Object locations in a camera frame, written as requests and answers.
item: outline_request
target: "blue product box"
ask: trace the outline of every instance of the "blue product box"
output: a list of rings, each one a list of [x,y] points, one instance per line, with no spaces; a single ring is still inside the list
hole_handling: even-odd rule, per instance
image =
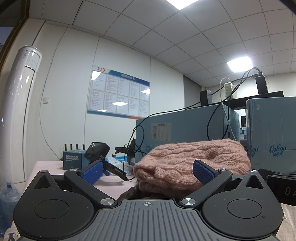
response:
[[[249,99],[246,106],[251,168],[296,173],[296,97]]]
[[[148,153],[156,146],[168,143],[206,141],[208,140],[207,124],[216,108],[217,104],[213,104],[151,116],[143,122],[143,119],[139,119],[136,123],[139,125],[142,122],[143,129],[138,128],[136,131],[136,145],[138,147],[141,145],[141,151]],[[228,107],[224,105],[224,108],[228,113]],[[229,115],[229,122],[234,136],[239,141],[239,115],[233,109],[229,109]],[[209,138],[211,140],[221,139],[226,131],[227,124],[228,122],[222,113],[222,106],[220,105],[209,124]],[[234,139],[230,128],[228,128],[225,138]],[[140,152],[136,152],[136,162],[139,162],[142,157]]]
[[[63,169],[77,168],[81,170],[85,168],[89,164],[89,161],[84,157],[85,152],[86,150],[63,151]]]

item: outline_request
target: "light switch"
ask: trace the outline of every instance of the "light switch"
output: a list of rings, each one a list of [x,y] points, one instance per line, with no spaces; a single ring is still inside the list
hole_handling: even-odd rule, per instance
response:
[[[43,104],[49,104],[49,97],[43,97]]]

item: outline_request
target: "drop ceiling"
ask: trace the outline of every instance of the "drop ceiling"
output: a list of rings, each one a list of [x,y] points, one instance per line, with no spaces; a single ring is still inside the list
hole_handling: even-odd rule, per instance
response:
[[[31,0],[30,17],[129,46],[204,87],[240,78],[226,62],[244,56],[264,75],[296,72],[296,16],[279,0],[199,0],[182,10],[166,0]]]

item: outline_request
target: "table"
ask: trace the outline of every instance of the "table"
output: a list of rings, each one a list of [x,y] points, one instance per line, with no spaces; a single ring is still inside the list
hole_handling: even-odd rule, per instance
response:
[[[40,170],[48,170],[51,175],[62,175],[66,171],[63,169],[62,161],[37,161],[26,181],[25,189]],[[134,187],[136,182],[137,180],[135,178],[125,182],[118,176],[102,176],[94,184],[94,187],[100,189],[110,197],[117,199],[122,193]]]

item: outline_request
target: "cable knit sweater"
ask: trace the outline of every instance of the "cable knit sweater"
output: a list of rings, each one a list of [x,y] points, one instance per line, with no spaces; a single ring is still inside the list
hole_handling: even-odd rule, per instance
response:
[[[245,174],[251,166],[243,146],[233,140],[165,144],[155,147],[135,165],[140,190],[172,198],[187,196],[202,186],[192,172],[196,159],[233,174]]]

